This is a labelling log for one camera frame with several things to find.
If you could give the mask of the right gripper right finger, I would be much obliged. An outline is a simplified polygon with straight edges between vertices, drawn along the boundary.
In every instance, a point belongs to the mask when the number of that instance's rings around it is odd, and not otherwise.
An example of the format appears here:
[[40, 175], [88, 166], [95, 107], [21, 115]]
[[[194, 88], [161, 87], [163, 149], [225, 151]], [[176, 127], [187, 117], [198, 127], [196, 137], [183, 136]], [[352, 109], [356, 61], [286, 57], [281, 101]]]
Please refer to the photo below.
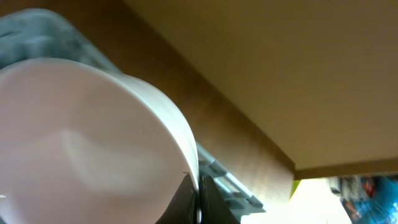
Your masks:
[[201, 224], [239, 224], [209, 175], [200, 177]]

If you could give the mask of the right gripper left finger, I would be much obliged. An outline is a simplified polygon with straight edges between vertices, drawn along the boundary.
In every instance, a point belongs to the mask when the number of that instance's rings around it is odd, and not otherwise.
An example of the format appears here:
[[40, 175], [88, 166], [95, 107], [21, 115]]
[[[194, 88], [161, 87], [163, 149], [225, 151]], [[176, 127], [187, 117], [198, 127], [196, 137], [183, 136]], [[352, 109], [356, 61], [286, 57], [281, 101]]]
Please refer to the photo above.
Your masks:
[[155, 224], [195, 224], [197, 222], [197, 192], [187, 174], [170, 201], [163, 215]]

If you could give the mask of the pink-white bowl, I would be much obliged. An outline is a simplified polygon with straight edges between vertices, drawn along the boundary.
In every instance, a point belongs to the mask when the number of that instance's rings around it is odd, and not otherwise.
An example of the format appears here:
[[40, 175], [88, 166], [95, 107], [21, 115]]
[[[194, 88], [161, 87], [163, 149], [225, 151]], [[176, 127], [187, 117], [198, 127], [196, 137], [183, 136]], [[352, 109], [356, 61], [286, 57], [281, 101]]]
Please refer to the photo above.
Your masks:
[[1, 70], [5, 223], [154, 223], [198, 175], [187, 120], [151, 84], [57, 58]]

